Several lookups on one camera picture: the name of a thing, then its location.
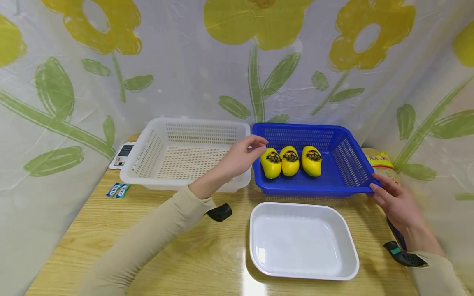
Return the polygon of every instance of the blue snack packet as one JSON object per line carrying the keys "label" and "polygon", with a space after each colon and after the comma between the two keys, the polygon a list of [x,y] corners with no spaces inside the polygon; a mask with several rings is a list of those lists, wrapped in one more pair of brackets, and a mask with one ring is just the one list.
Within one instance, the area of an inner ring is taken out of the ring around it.
{"label": "blue snack packet", "polygon": [[113,197],[115,195],[115,193],[117,192],[117,190],[120,188],[120,186],[122,186],[123,184],[122,183],[118,183],[118,182],[115,182],[115,185],[112,186],[109,190],[109,192],[106,194],[106,196],[108,197]]}
{"label": "blue snack packet", "polygon": [[130,187],[130,184],[123,184],[122,186],[120,186],[120,189],[118,190],[118,193],[115,196],[115,198],[124,198],[125,192],[128,190],[129,187]]}

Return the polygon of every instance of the small packet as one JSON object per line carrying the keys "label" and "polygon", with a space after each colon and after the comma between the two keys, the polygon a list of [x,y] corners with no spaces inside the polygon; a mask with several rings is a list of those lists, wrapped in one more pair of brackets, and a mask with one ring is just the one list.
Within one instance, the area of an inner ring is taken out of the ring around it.
{"label": "small packet", "polygon": [[130,184],[123,184],[120,186],[120,189],[118,190],[117,195],[115,198],[124,198],[125,197],[125,192],[130,188]]}
{"label": "small packet", "polygon": [[109,190],[109,192],[106,194],[106,196],[108,197],[113,197],[115,195],[115,193],[117,192],[117,190],[120,188],[120,186],[122,186],[123,184],[122,183],[118,183],[118,182],[115,182],[115,185],[112,186]]}
{"label": "small packet", "polygon": [[367,156],[367,159],[369,160],[369,163],[373,168],[388,168],[392,170],[395,169],[385,152],[379,153],[375,156]]}
{"label": "small packet", "polygon": [[374,156],[367,156],[367,159],[369,160],[370,165],[374,168],[375,173],[392,179],[395,183],[400,184],[398,174],[385,152]]}

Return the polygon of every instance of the yellow package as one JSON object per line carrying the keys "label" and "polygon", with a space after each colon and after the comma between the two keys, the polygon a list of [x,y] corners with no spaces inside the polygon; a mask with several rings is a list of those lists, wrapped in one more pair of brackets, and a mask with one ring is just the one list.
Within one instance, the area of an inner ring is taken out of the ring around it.
{"label": "yellow package", "polygon": [[369,160],[369,163],[373,168],[388,168],[392,170],[395,169],[385,152],[379,153],[375,156],[367,156],[367,159]]}
{"label": "yellow package", "polygon": [[396,183],[400,184],[398,181],[398,174],[385,152],[373,156],[366,156],[370,165],[374,168],[375,173],[390,178]]}

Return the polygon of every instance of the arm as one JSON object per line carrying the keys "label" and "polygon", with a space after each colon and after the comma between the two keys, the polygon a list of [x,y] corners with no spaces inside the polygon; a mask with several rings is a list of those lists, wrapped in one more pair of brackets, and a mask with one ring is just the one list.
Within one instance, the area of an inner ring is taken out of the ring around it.
{"label": "arm", "polygon": [[237,142],[216,167],[151,211],[99,259],[79,295],[125,295],[137,273],[159,251],[216,207],[210,196],[248,170],[267,143],[257,136]]}
{"label": "arm", "polygon": [[418,293],[424,295],[466,295],[452,264],[425,221],[411,193],[393,180],[374,174],[382,187],[371,184],[372,199],[403,235],[407,251],[420,256],[426,267],[410,267]]}

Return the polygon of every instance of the blue plastic basket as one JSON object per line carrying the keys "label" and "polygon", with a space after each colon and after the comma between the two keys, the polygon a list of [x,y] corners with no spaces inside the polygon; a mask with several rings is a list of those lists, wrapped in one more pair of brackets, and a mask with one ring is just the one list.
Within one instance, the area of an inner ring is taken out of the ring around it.
{"label": "blue plastic basket", "polygon": [[265,177],[257,159],[253,165],[255,183],[266,195],[348,197],[373,193],[370,183],[380,184],[373,179],[374,170],[359,144],[342,126],[257,123],[252,133],[267,139],[267,147],[277,152],[285,146],[293,146],[301,157],[303,148],[311,145],[323,158],[320,177],[311,177],[300,166],[296,175],[280,174],[273,180]]}

